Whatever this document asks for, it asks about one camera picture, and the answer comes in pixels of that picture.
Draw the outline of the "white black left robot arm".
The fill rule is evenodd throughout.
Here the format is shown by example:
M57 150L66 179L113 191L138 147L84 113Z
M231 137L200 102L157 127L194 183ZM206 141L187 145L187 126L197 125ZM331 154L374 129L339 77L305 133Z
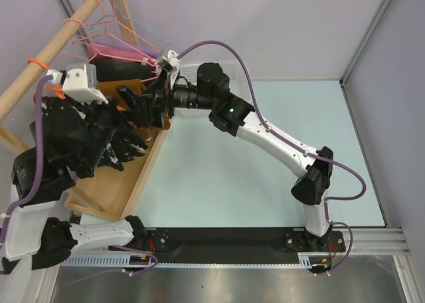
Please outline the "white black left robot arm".
M13 162L15 199L1 229L5 238L3 274L14 272L24 258L30 258L31 270L39 270L62 263L79 251L143 249L147 230L135 215L109 225L82 226L50 214L76 179L92 177L102 166L122 170L123 162L113 149L116 142L131 142L135 154L142 155L145 143L133 135L119 99L81 103L69 96L36 93L35 108L31 124L35 146Z

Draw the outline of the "orange plastic hanger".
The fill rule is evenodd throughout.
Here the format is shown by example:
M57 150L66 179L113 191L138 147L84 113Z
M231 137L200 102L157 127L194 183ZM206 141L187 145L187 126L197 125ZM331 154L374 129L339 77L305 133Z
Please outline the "orange plastic hanger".
M42 68L43 72L46 72L46 73L52 72L53 73L53 81L48 82L48 84L50 84L50 86L44 86L42 88L42 90L43 91L51 91L55 95L57 95L61 100L64 100L66 98L66 96L64 95L64 92L62 91L62 78L64 77L64 74L61 73L58 70L50 69L50 67L47 64L45 64L43 61L41 61L37 58L28 58L27 64L31 64L31 63L34 63L37 66L39 66L40 68Z

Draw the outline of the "black white patterned trousers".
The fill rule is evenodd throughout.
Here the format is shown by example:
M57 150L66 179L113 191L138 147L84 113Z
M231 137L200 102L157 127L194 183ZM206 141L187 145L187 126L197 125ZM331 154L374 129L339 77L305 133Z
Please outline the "black white patterned trousers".
M117 171L124 170L124 163L129 161L85 163L82 156L88 141L86 116L90 114L93 106L116 106L118 103L116 98L108 99L107 104L97 104L96 102L84 104L67 96L64 100L58 96L42 96L40 100L33 97L35 108L41 112L39 119L42 126L43 175L61 176L70 175L70 172L73 172L78 178L84 179L94 177L96 169L99 167L110 167ZM144 156L148 149L146 141L135 133L134 126L131 142L126 146L132 156L131 161Z

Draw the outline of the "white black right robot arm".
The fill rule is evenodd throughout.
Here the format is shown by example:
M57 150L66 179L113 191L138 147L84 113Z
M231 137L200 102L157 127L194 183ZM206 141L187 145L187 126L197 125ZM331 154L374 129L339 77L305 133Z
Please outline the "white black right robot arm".
M333 174L333 151L306 146L275 128L255 105L230 91L230 79L218 63L197 69L195 84L178 85L179 71L168 64L146 88L153 95L153 125L160 117L172 117L177 108L209 111L214 127L245 140L282 162L297 178L292 196L302 205L306 224L302 240L314 251L330 243L331 223L326 218L325 197Z

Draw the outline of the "brown trousers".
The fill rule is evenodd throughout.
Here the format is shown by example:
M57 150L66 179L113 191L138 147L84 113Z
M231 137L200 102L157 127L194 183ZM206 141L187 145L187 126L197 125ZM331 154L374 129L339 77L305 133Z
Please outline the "brown trousers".
M127 104L121 99L118 94L116 88L118 86L127 86L131 90L133 90L136 94L146 94L145 89L148 87L146 83L144 83L140 79L133 80L120 80L120 81L112 81L112 82L99 82L98 89L102 92L102 94L107 97L116 98L118 100L118 109L122 112L128 109ZM150 127L137 127L133 122L130 121L130 124L134 126L135 133L146 141L152 140L154 136L157 135L158 132L162 130L168 130L170 128L171 122L168 116L165 117L164 120L152 120Z

